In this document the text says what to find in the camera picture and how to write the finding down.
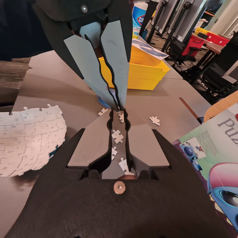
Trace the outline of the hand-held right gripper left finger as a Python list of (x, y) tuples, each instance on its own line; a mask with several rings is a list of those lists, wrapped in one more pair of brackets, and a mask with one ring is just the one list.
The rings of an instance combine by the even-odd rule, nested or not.
[(113, 109), (106, 111), (84, 130), (67, 166), (100, 174), (111, 164)]

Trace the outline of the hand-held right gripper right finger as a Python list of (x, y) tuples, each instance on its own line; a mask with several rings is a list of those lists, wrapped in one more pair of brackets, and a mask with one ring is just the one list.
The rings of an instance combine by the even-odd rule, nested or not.
[(124, 109), (126, 130), (126, 161), (129, 171), (168, 168), (169, 162), (153, 132), (153, 129), (136, 113)]

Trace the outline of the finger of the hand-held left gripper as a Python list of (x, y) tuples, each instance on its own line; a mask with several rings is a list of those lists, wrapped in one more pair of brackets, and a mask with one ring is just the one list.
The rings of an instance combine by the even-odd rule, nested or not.
[(127, 96), (129, 62), (124, 45), (120, 20), (109, 22), (100, 35), (100, 45), (106, 65), (112, 74), (112, 84), (115, 88), (120, 111), (124, 110)]
[(109, 85), (101, 73), (101, 64), (96, 56), (95, 48), (85, 35), (85, 38), (73, 35), (64, 40), (71, 56), (78, 66), (86, 84), (113, 110), (119, 112), (118, 103), (109, 90)]

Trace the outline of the white puzzle pieces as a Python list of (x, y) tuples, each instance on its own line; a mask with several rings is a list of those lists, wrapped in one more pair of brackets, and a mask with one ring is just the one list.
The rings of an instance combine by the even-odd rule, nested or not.
[(123, 175), (138, 176), (134, 169), (131, 172), (128, 169), (126, 161), (126, 132), (121, 133), (120, 130), (112, 131), (112, 153), (111, 165), (103, 172), (103, 179), (117, 178)]

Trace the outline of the partly built white puzzle ball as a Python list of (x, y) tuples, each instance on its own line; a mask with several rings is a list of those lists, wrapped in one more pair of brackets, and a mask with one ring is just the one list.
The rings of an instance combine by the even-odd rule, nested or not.
[(58, 105), (0, 113), (0, 176), (44, 167), (64, 143), (67, 126)]

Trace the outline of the colourful cartoon puzzle box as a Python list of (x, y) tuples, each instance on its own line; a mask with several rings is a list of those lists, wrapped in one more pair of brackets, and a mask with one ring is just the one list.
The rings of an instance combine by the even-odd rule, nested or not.
[(238, 237), (238, 103), (173, 145), (192, 164), (217, 214)]

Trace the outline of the white sheet with blue print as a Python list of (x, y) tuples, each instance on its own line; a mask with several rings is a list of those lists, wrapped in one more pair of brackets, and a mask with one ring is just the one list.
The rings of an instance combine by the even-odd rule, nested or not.
[(153, 48), (149, 44), (142, 42), (136, 38), (132, 39), (132, 46), (147, 53), (150, 56), (153, 56), (154, 58), (156, 58), (158, 60), (163, 60), (168, 57), (168, 54), (165, 54), (165, 53), (159, 51), (158, 49)]

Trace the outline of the yellow plastic bin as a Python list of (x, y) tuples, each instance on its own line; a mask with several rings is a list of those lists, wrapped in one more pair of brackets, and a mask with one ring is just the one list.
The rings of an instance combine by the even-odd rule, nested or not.
[(128, 89), (153, 90), (170, 68), (160, 59), (131, 47)]

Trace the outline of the person's dark clothing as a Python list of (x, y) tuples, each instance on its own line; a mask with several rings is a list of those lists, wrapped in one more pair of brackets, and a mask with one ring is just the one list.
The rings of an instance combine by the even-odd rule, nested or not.
[(0, 1), (0, 60), (29, 58), (53, 50), (33, 10), (35, 3)]

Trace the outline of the disinfecting wipes canister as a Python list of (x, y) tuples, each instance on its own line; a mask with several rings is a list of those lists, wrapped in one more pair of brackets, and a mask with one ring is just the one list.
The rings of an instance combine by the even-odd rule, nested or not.
[(132, 10), (133, 33), (132, 38), (138, 38), (148, 4), (146, 2), (135, 3)]

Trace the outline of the black desk leg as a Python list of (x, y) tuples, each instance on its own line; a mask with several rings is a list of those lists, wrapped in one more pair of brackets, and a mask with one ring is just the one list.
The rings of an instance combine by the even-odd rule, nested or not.
[(156, 7), (158, 5), (158, 2), (159, 0), (149, 0), (147, 2), (148, 4), (148, 7), (147, 7), (147, 10), (146, 10), (146, 13), (145, 13), (145, 16), (144, 16), (144, 20), (143, 20), (143, 23), (141, 25), (141, 29), (140, 29), (140, 32), (139, 32), (139, 35), (142, 37), (143, 35), (143, 32), (149, 22), (149, 20), (151, 19), (153, 13), (155, 12), (156, 10)]

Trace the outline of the office chair with red back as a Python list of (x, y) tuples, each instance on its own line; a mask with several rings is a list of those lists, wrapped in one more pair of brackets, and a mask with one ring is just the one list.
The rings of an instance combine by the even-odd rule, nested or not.
[(195, 62), (195, 56), (201, 51), (204, 43), (205, 39), (194, 35), (191, 35), (185, 43), (180, 42), (178, 39), (172, 39), (165, 52), (174, 62), (174, 67), (175, 65), (185, 64), (185, 61)]

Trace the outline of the red storage bin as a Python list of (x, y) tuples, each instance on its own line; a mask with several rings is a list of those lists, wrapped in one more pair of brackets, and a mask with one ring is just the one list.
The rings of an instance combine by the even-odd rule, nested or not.
[(206, 35), (207, 35), (207, 41), (220, 45), (220, 46), (225, 46), (230, 41), (229, 38), (219, 36), (212, 32), (207, 32)]

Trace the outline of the black office chair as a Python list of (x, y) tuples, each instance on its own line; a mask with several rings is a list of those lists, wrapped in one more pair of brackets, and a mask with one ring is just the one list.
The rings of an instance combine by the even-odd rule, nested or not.
[(238, 32), (204, 70), (200, 80), (207, 87), (203, 97), (211, 105), (238, 90)]

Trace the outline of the grey metal frame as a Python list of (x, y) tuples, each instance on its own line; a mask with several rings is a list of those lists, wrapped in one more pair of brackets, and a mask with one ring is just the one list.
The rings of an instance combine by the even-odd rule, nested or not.
[(162, 12), (155, 26), (155, 29), (160, 36), (165, 33), (179, 2), (179, 0), (165, 0), (165, 5), (162, 6)]
[(186, 2), (190, 2), (190, 6), (185, 10), (173, 34), (173, 37), (180, 42), (184, 42), (189, 38), (206, 9), (206, 0), (184, 0), (183, 5)]

